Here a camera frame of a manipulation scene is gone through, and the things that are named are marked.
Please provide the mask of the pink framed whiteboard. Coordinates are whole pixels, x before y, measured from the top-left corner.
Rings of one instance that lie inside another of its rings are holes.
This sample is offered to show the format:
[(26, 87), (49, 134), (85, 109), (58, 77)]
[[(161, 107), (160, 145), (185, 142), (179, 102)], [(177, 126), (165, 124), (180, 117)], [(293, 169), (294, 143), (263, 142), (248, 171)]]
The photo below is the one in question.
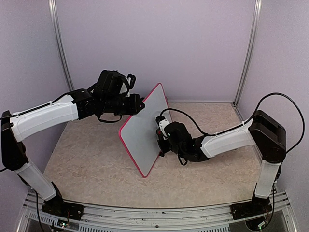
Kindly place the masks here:
[(163, 85), (157, 83), (142, 102), (145, 108), (125, 121), (118, 136), (140, 175), (146, 178), (160, 153), (155, 119), (168, 108)]

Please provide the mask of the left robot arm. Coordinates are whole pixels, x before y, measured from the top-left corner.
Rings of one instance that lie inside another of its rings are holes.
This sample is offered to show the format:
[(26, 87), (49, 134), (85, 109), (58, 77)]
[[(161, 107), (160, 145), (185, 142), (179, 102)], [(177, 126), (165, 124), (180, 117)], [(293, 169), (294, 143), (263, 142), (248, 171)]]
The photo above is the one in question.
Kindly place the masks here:
[(48, 203), (57, 215), (67, 211), (56, 185), (48, 181), (42, 172), (26, 156), (23, 141), (45, 129), (75, 120), (96, 116), (99, 122), (103, 114), (122, 117), (136, 115), (144, 107), (139, 94), (132, 94), (136, 77), (124, 76), (118, 71), (103, 70), (91, 87), (62, 94), (48, 103), (11, 114), (3, 112), (1, 120), (1, 156), (6, 170), (15, 172)]

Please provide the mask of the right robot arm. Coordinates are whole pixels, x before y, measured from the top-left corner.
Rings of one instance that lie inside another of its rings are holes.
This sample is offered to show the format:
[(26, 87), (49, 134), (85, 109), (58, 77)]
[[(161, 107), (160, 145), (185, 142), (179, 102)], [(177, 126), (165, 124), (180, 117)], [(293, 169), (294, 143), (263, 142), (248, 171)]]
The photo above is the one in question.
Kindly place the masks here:
[(183, 166), (188, 162), (207, 161), (241, 147), (257, 146), (262, 155), (261, 173), (254, 190), (255, 197), (247, 203), (247, 211), (256, 215), (265, 208), (265, 199), (270, 196), (286, 157), (286, 130), (281, 124), (258, 110), (250, 119), (233, 128), (193, 138), (183, 123), (169, 122), (163, 115), (155, 120), (159, 155), (171, 151)]

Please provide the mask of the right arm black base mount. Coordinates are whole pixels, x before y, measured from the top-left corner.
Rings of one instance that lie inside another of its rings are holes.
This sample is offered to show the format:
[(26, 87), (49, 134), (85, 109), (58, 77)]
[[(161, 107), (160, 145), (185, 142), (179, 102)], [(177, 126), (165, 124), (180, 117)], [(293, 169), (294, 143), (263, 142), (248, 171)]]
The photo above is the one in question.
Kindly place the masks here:
[(253, 195), (250, 201), (232, 204), (230, 209), (233, 220), (238, 220), (270, 212), (272, 205), (269, 197), (263, 199)]

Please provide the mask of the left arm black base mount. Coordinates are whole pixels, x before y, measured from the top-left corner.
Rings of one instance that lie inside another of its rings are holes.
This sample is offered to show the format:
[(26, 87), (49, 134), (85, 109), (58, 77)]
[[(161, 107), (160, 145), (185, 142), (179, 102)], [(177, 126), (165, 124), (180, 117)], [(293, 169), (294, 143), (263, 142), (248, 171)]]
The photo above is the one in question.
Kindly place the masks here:
[(57, 186), (53, 182), (51, 183), (56, 191), (56, 195), (50, 200), (44, 201), (42, 211), (54, 216), (80, 221), (84, 212), (84, 206), (64, 201)]

